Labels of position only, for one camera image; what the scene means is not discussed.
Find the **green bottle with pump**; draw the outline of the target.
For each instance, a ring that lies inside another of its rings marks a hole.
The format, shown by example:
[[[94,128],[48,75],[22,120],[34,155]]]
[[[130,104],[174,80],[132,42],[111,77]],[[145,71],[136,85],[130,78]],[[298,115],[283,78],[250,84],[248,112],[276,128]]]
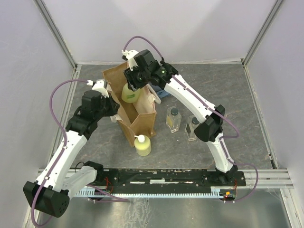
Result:
[[[141,89],[137,89],[136,91],[133,91],[129,89],[128,84],[126,83],[123,86],[121,98],[126,103],[134,103],[138,100],[140,93],[141,93]]]

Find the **brown canvas bag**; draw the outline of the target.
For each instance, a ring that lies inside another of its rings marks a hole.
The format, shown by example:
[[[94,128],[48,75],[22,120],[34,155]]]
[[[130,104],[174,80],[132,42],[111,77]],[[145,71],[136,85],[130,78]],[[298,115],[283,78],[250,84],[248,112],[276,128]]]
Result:
[[[139,97],[133,103],[127,103],[122,99],[123,88],[128,87],[124,76],[124,70],[128,68],[127,63],[122,63],[102,72],[103,78],[107,80],[111,90],[110,94],[120,108],[118,110],[118,124],[121,127],[131,147],[134,147],[136,135],[153,137],[156,132],[154,124],[156,120],[155,96],[150,92],[148,86],[139,90]]]

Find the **clear bottle yellow label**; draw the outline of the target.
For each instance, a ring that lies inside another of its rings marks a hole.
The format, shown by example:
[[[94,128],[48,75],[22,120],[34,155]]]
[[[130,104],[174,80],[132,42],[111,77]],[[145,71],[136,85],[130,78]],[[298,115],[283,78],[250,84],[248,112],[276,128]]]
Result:
[[[167,109],[166,125],[169,127],[171,133],[179,130],[181,124],[181,114],[176,106]]]

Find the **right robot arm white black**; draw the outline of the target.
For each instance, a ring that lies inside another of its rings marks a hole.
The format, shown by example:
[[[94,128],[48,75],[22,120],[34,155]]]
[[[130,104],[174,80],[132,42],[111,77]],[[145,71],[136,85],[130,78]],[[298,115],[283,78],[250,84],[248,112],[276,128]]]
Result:
[[[203,98],[183,79],[178,70],[163,59],[157,61],[149,50],[123,50],[122,55],[129,65],[124,71],[128,88],[136,91],[151,83],[185,105],[199,122],[194,129],[196,137],[207,144],[215,161],[213,180],[224,186],[232,183],[238,167],[232,161],[224,142],[222,124],[225,121],[225,108]]]

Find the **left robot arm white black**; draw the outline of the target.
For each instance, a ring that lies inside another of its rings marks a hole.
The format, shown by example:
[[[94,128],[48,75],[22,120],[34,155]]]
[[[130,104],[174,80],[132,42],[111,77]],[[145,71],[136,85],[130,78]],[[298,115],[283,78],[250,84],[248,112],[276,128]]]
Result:
[[[89,90],[81,105],[68,121],[62,143],[47,167],[34,182],[27,181],[23,192],[29,205],[53,217],[61,217],[70,200],[87,184],[101,185],[105,180],[103,166],[87,161],[83,168],[66,177],[77,154],[97,129],[98,121],[118,113],[119,104],[107,90]]]

